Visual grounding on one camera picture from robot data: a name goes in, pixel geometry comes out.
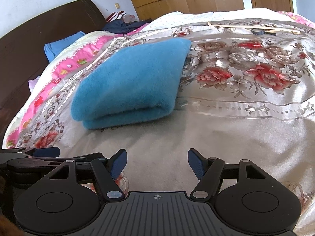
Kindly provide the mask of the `white dotted sheet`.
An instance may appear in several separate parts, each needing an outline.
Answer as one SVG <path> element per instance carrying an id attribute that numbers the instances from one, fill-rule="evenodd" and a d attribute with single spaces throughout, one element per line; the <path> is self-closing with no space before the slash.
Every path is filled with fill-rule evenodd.
<path id="1" fill-rule="evenodd" d="M 179 11 L 165 14 L 147 26 L 141 32 L 149 30 L 159 30 L 164 28 L 177 27 L 190 23 L 201 23 L 209 21 L 235 20 L 235 19 L 268 19 L 286 21 L 286 16 L 269 9 L 243 9 L 228 12 L 206 12 L 201 14 L 185 14 Z"/>

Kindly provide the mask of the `teal fleece cloth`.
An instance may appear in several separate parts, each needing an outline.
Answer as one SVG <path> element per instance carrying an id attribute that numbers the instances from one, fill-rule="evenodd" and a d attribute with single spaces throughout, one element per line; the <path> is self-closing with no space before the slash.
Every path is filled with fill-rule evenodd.
<path id="1" fill-rule="evenodd" d="M 71 117 L 102 129 L 170 115 L 190 47 L 191 41 L 172 38 L 117 51 L 79 84 Z"/>

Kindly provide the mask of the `blue pillow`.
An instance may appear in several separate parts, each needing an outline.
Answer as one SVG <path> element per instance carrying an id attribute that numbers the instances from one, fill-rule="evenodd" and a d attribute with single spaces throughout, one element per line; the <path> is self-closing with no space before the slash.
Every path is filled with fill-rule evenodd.
<path id="1" fill-rule="evenodd" d="M 64 49 L 72 45 L 79 38 L 84 36 L 85 33 L 82 31 L 76 34 L 70 35 L 64 39 L 47 43 L 44 45 L 44 53 L 49 62 L 52 62 Z"/>

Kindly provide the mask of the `floral satin bedspread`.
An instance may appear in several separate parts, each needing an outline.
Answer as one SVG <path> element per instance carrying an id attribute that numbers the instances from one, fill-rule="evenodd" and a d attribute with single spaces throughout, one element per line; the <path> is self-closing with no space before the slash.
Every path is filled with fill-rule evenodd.
<path id="1" fill-rule="evenodd" d="M 227 163 L 249 159 L 293 191 L 302 213 L 297 235 L 314 235 L 314 30 L 272 20 L 220 25 L 295 28 L 295 35 L 205 23 L 149 30 L 144 44 L 191 41 L 171 115 L 147 123 L 86 129 L 70 157 L 126 149 L 133 191 L 192 190 L 187 151 Z"/>

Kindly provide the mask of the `dark wooden headboard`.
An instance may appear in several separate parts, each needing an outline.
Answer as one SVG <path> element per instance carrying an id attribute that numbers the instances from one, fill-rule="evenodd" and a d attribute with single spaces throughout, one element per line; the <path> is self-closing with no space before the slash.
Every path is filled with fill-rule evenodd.
<path id="1" fill-rule="evenodd" d="M 92 0 L 77 0 L 36 16 L 1 38 L 1 137 L 30 95 L 28 81 L 48 65 L 44 45 L 105 25 Z"/>

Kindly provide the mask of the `dark navy garment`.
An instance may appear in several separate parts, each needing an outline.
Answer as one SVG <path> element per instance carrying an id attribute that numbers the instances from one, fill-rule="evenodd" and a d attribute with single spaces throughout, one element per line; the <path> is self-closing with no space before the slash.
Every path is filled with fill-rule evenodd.
<path id="1" fill-rule="evenodd" d="M 123 19 L 117 19 L 106 23 L 101 30 L 108 31 L 114 34 L 127 34 L 132 32 L 147 23 L 151 23 L 151 19 L 143 21 L 124 22 Z"/>

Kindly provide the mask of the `long wooden stick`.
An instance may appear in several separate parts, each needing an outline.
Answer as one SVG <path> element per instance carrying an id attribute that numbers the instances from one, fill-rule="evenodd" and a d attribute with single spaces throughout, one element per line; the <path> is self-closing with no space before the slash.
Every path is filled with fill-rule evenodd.
<path id="1" fill-rule="evenodd" d="M 264 26 L 249 26 L 249 25 L 218 25 L 211 23 L 210 21 L 208 22 L 208 26 L 212 27 L 222 27 L 222 28 L 245 28 L 245 29 L 261 29 L 261 30 L 267 30 L 267 31 L 284 31 L 284 32 L 289 32 L 295 35 L 299 35 L 302 32 L 295 29 L 295 28 L 279 28 L 279 27 L 264 27 Z"/>

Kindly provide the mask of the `pink cartoon quilt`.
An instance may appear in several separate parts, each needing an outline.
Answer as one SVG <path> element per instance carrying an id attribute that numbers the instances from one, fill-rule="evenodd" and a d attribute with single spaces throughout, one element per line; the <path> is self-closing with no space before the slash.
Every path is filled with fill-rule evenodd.
<path id="1" fill-rule="evenodd" d="M 64 49 L 45 68 L 31 96 L 10 122 L 2 147 L 75 146 L 86 133 L 70 116 L 79 84 L 115 52 L 145 43 L 148 35 L 148 31 L 125 36 L 96 31 Z"/>

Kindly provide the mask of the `red white striped garment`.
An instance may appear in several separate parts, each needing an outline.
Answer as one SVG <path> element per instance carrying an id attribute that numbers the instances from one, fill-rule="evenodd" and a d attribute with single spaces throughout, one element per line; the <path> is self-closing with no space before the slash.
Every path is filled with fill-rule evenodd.
<path id="1" fill-rule="evenodd" d="M 109 23 L 114 20 L 122 19 L 125 15 L 126 15 L 125 11 L 113 12 L 106 18 L 106 22 Z"/>

